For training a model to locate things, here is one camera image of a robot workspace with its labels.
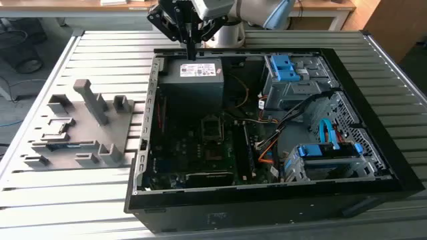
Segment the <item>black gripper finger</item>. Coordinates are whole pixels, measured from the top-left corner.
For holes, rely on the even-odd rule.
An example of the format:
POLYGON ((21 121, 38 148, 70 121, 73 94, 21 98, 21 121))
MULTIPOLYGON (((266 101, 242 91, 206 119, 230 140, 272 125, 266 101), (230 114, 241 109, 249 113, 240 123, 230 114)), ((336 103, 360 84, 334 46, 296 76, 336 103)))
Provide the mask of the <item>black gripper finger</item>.
POLYGON ((200 44, 201 42, 206 42, 214 33, 218 31, 218 29, 222 27, 222 25, 226 23, 228 17, 221 16, 217 18, 210 19, 206 24, 204 24, 200 27, 200 24, 204 22, 200 20, 200 18, 196 16, 190 20, 190 60, 196 60, 196 54, 197 54, 197 48, 196 44, 200 44))
POLYGON ((191 60, 193 43, 179 7, 175 4, 165 4, 165 7, 161 4, 153 5, 147 10, 146 20, 171 42, 178 41, 185 45, 186 59, 191 60))

